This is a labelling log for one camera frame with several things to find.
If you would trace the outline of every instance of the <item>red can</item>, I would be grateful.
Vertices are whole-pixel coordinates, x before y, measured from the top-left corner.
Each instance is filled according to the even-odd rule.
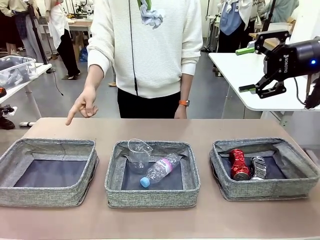
[[[231,177],[236,181],[247,181],[250,179],[250,169],[245,162],[245,154],[240,149],[233,149],[230,152],[229,159],[232,164]]]

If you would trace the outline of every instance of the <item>clear plastic cup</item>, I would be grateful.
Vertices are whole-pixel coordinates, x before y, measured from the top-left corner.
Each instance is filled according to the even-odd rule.
[[[129,167],[138,174],[144,174],[148,170],[148,162],[153,150],[148,144],[140,139],[131,139],[128,142]]]

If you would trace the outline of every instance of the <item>robotic hand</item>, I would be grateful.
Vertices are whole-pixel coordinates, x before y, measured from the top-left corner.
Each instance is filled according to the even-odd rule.
[[[252,91],[261,99],[283,94],[287,91],[284,80],[308,75],[306,87],[306,109],[315,108],[320,104],[320,80],[317,79],[313,92],[309,95],[311,75],[320,72],[320,37],[313,40],[286,45],[289,37],[288,31],[266,31],[257,34],[255,41],[249,43],[249,47],[237,51],[237,55],[259,51],[265,54],[264,76],[257,84],[241,86],[240,92]],[[273,50],[264,47],[266,39],[277,38],[280,44]],[[277,83],[268,89],[264,89],[273,80]]]

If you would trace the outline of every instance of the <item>black trousers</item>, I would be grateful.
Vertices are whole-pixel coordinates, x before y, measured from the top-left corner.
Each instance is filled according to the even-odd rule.
[[[57,48],[62,61],[68,71],[69,76],[76,76],[80,73],[77,66],[74,46],[72,45],[70,33],[67,29],[64,30],[64,34],[61,36],[61,43]]]
[[[118,105],[122,119],[174,119],[180,92],[173,95],[144,98],[118,88]]]
[[[239,49],[240,42],[243,39],[245,23],[242,21],[240,26],[230,35],[220,31],[218,53],[235,53]]]
[[[252,36],[249,36],[249,34],[253,34],[255,32],[255,21],[249,21],[248,27],[243,33],[243,38],[240,44],[240,47],[242,49],[246,48],[248,46],[248,43],[253,40]]]

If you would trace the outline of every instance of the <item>fabric basket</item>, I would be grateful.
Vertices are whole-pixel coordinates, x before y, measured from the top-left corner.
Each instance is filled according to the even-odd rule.
[[[180,163],[159,183],[143,188],[144,174],[130,170],[127,141],[113,148],[105,178],[108,205],[113,208],[187,208],[196,205],[200,178],[195,156],[189,144],[172,141],[147,141],[153,148],[149,167],[167,154],[176,153]]]
[[[231,179],[231,165],[226,159],[232,149],[244,152],[247,165],[252,157],[263,157],[267,178]],[[306,198],[320,177],[317,166],[281,138],[218,140],[213,143],[210,158],[220,191],[230,201]]]
[[[90,140],[16,141],[0,158],[0,205],[80,205],[99,162],[95,147]]]

